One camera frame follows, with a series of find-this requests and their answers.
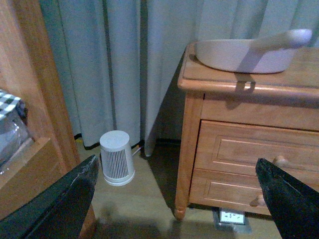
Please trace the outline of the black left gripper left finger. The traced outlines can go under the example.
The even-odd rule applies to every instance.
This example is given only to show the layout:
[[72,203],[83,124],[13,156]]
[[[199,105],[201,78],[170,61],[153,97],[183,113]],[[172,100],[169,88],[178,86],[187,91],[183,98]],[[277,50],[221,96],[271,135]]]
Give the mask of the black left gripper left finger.
[[77,239],[88,213],[99,173],[91,155],[0,222],[2,239]]

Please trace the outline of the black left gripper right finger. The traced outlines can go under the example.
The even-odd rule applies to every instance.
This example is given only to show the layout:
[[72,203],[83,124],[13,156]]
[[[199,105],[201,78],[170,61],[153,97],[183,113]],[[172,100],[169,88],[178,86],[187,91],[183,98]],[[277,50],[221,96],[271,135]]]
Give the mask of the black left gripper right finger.
[[319,193],[264,158],[255,167],[263,198],[283,239],[319,237]]

